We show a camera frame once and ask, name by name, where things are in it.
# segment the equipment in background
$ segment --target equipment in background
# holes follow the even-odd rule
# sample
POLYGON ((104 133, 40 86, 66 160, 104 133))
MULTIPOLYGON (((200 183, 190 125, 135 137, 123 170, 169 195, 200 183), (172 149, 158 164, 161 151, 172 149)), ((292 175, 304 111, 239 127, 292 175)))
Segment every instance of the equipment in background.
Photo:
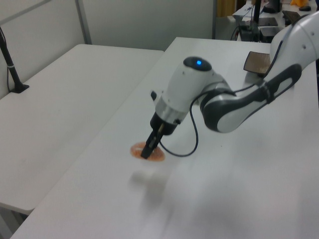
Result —
POLYGON ((259 26, 278 26, 274 17, 259 18, 261 0, 256 0, 254 6, 254 19, 249 22, 242 21, 239 23, 239 34, 242 41, 262 41, 271 43, 274 36, 281 28, 263 27, 259 30, 259 26))
POLYGON ((162 136, 172 134, 189 111, 196 145, 191 153, 179 156, 195 152, 198 132, 191 111, 193 104, 199 105, 205 125, 222 133, 235 130, 252 114, 270 104, 299 80, 304 68, 319 58, 318 21, 319 12, 316 12, 277 34, 271 44, 271 64, 264 78, 259 84, 238 91, 231 90, 225 79, 204 59, 186 58, 172 75, 166 91, 161 96, 155 92, 151 94, 155 103, 151 119, 153 131, 141 157, 147 159, 162 136))
POLYGON ((0 48, 2 51, 2 54, 4 56, 6 65, 11 73, 12 79, 14 81, 14 89, 11 90, 10 92, 14 92, 14 93, 18 93, 20 94, 21 92, 25 91, 27 88, 29 88, 28 85, 24 85, 22 84, 22 82, 20 81, 20 78, 18 76, 18 73, 15 70, 13 61, 11 59, 10 53, 8 51, 8 48, 6 46, 6 39, 4 36, 4 33, 0 27, 0 48))
POLYGON ((302 6, 299 8, 299 11, 311 11, 311 6, 309 6, 309 5, 302 6))
POLYGON ((281 11, 283 4, 280 0, 269 0, 268 4, 264 6, 263 12, 278 13, 281 11))
POLYGON ((261 27, 260 41, 264 43, 271 43, 277 33, 279 33, 282 29, 282 27, 261 27))
POLYGON ((290 24, 294 24, 300 18, 299 13, 297 13, 295 11, 284 11, 283 10, 283 14, 284 14, 286 26, 288 26, 290 24))

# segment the cable holder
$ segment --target cable holder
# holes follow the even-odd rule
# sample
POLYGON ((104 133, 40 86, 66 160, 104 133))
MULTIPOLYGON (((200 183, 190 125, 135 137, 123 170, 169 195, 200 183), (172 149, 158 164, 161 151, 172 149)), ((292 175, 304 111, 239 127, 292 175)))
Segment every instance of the cable holder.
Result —
POLYGON ((19 78, 19 75, 16 72, 14 63, 13 63, 13 61, 11 59, 9 50, 8 50, 8 48, 6 46, 6 39, 5 39, 5 36, 4 36, 4 33, 3 33, 2 29, 1 29, 1 27, 0 27, 0 49, 1 49, 1 52, 2 52, 3 57, 5 59, 7 69, 8 69, 8 71, 10 71, 10 74, 11 74, 12 79, 14 81, 14 89, 11 90, 11 91, 9 90, 9 92, 20 94, 21 92, 23 92, 27 88, 29 88, 29 86, 28 85, 24 85, 21 82, 21 80, 19 78))
POLYGON ((263 80, 263 84, 261 86, 259 86, 259 89, 262 92, 262 94, 264 95, 264 97, 266 98, 267 104, 270 104, 272 101, 275 100, 276 97, 269 89, 268 82, 263 80))

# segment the round orange object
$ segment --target round orange object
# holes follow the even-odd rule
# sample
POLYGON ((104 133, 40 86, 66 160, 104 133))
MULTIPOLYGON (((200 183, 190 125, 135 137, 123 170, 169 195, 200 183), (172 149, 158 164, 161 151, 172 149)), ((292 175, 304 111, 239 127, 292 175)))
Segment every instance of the round orange object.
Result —
MULTIPOLYGON (((140 142, 140 143, 136 143, 131 147, 131 155, 135 158, 139 158, 139 159, 144 159, 143 157, 141 157, 141 153, 143 148, 145 147, 146 143, 145 142, 140 142)), ((148 161, 154 161, 154 162, 161 162, 165 159, 165 154, 163 153, 163 151, 157 147, 156 149, 154 149, 153 153, 151 153, 151 155, 148 157, 148 161)))

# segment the white wall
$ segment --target white wall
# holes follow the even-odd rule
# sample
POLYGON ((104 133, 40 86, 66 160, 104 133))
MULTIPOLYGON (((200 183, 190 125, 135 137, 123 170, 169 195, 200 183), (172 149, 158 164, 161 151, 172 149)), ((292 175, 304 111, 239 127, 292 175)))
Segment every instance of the white wall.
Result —
MULTIPOLYGON (((75 0, 49 1, 1 27, 22 82, 84 43, 75 0)), ((0 54, 0 99, 6 94, 6 63, 0 54)))
POLYGON ((0 0, 0 24, 49 0, 0 0))
POLYGON ((96 45, 166 50, 177 36, 212 36, 213 0, 80 1, 96 45))

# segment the black device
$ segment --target black device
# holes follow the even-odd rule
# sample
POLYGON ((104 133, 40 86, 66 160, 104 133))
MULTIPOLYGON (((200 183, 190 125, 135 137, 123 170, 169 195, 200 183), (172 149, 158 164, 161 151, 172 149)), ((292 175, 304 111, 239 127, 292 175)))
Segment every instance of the black device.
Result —
POLYGON ((261 0, 256 0, 254 6, 254 18, 248 24, 244 21, 239 23, 239 34, 242 41, 259 41, 259 13, 260 13, 261 0))
POLYGON ((20 81, 20 78, 18 76, 18 73, 15 70, 15 67, 14 67, 13 61, 11 59, 10 53, 8 51, 8 48, 6 46, 5 36, 4 36, 4 33, 1 29, 1 27, 0 27, 0 48, 1 48, 2 54, 4 56, 6 65, 9 69, 9 71, 12 75, 12 79, 14 81, 14 89, 11 90, 11 92, 19 94, 19 93, 25 91, 27 88, 29 88, 29 86, 22 84, 22 82, 20 81))
POLYGON ((259 26, 278 26, 277 20, 274 17, 263 17, 259 19, 259 26))
POLYGON ((284 11, 284 18, 286 19, 285 25, 294 24, 299 18, 300 15, 295 11, 284 11))
POLYGON ((302 6, 299 8, 299 11, 311 11, 311 6, 302 6))
POLYGON ((260 40, 264 43, 271 43, 278 32, 282 30, 281 27, 261 27, 260 40))
POLYGON ((270 0, 263 9, 263 12, 266 13, 278 13, 281 11, 283 4, 280 0, 270 0))

